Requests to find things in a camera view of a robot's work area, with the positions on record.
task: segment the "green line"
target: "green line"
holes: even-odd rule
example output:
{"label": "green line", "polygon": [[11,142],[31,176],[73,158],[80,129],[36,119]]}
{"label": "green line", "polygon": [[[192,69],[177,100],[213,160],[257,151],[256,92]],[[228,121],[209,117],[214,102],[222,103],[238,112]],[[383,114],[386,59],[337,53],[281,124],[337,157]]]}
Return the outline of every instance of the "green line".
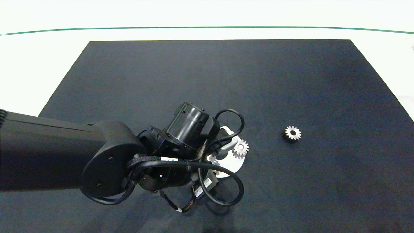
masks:
{"label": "green line", "polygon": [[414,34],[414,32],[382,30],[382,29],[369,29],[369,28],[356,28],[356,27],[312,27],[312,26],[201,26],[201,27],[86,27],[86,28],[63,28],[63,29],[48,29],[29,32],[12,32],[0,34],[0,36],[37,33],[37,32],[57,32],[57,31],[77,31],[77,30],[101,30],[101,29],[196,29],[196,28],[312,28],[312,29],[345,29],[345,30],[361,30],[361,31],[374,31],[374,32],[392,32],[392,33],[405,33]]}

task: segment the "black mat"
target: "black mat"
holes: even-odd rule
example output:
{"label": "black mat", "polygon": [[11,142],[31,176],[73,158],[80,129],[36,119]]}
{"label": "black mat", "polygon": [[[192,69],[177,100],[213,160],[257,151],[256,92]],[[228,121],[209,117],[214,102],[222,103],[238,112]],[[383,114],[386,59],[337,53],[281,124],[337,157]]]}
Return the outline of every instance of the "black mat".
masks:
{"label": "black mat", "polygon": [[[179,214],[139,188],[117,206],[79,190],[0,193],[0,231],[414,232],[414,123],[348,40],[90,42],[40,116],[139,133],[184,101],[244,115],[238,205]],[[293,145],[290,125],[303,133]]]}

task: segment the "gear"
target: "gear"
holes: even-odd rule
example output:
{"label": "gear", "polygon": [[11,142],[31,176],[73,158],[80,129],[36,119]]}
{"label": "gear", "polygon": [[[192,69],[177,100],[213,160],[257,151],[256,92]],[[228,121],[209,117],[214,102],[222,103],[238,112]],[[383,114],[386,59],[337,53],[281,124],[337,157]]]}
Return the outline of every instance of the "gear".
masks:
{"label": "gear", "polygon": [[[220,164],[219,164],[219,160],[218,160],[218,159],[216,159],[216,157],[215,157],[215,156],[209,155],[209,156],[207,156],[207,160],[208,160],[208,161],[210,161],[212,165],[220,166]],[[212,171],[213,171],[214,173],[216,173],[217,175],[220,173],[220,172],[219,172],[219,171],[217,171],[217,170],[212,170]]]}
{"label": "gear", "polygon": [[238,158],[244,158],[248,151],[249,144],[247,144],[244,140],[239,141],[232,150],[233,155]]}
{"label": "gear", "polygon": [[294,126],[287,127],[283,133],[283,138],[290,142],[296,142],[301,138],[301,136],[302,134],[299,129]]}

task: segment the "white label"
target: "white label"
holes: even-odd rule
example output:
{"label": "white label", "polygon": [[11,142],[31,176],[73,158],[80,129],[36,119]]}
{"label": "white label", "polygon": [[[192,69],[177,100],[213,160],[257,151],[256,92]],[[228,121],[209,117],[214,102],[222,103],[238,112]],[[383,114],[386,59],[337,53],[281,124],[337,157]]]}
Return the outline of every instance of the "white label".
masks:
{"label": "white label", "polygon": [[[207,188],[209,185],[211,184],[211,180],[210,180],[210,178],[207,178],[205,181],[204,181],[204,186]],[[200,194],[202,194],[203,193],[203,188],[200,186],[200,187],[198,187],[195,191],[194,191],[194,194],[195,194],[195,196],[196,197],[198,197]]]}
{"label": "white label", "polygon": [[164,161],[178,161],[177,158],[170,158],[170,157],[161,157],[161,160],[164,160]]}

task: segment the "white background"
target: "white background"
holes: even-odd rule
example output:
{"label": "white background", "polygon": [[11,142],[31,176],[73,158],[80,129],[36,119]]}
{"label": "white background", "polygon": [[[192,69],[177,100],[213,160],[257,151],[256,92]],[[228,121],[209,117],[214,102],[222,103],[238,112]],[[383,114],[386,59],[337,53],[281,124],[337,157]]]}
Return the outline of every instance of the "white background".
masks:
{"label": "white background", "polygon": [[414,32],[414,1],[0,1],[0,108],[38,116],[89,41],[350,39],[414,119],[414,34],[345,29],[87,27],[319,26]]}

